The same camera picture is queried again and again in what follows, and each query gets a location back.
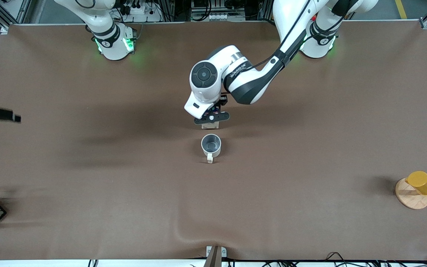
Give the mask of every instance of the white mug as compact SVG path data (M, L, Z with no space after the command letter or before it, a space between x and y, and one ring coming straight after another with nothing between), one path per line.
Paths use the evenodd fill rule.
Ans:
M214 157L220 154L222 141L220 140L220 137L210 133L202 138L201 146L203 153L207 156L207 162L213 163Z

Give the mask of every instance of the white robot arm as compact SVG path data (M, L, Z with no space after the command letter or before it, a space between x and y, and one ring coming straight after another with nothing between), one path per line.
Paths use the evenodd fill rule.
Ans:
M75 13L95 36L98 50L110 60L123 59L134 51L133 29L115 23L110 16L115 0L54 0Z
M332 48L344 16L368 11L377 1L275 0L273 16L281 44L264 68L258 71L233 45L218 48L193 66L189 77L192 92L184 109L197 119L208 116L209 110L218 106L222 84L236 102L255 103L300 49L310 57L324 56ZM317 12L317 19L312 22Z

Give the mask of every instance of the brown table surface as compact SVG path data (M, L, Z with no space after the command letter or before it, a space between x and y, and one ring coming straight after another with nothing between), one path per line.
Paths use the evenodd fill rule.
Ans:
M427 30L346 22L219 130L183 110L191 67L236 44L251 62L267 23L145 25L108 61L83 26L0 37L0 259L186 258L212 244L242 259L427 259L427 208L393 196L427 171ZM206 164L200 139L222 138Z

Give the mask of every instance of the yellow floor line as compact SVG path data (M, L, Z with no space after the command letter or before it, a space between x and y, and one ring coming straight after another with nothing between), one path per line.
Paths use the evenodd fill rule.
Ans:
M395 0L395 3L396 7L398 7L398 12L400 13L401 19L407 19L408 17L406 17L405 8L403 8L403 3L401 3L401 0Z

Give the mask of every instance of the wooden base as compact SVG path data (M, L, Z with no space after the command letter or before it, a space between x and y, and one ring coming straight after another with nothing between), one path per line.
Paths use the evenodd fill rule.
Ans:
M427 206L427 196L418 194L416 189L405 182L405 178L396 183L395 195L401 204L408 208L420 210Z

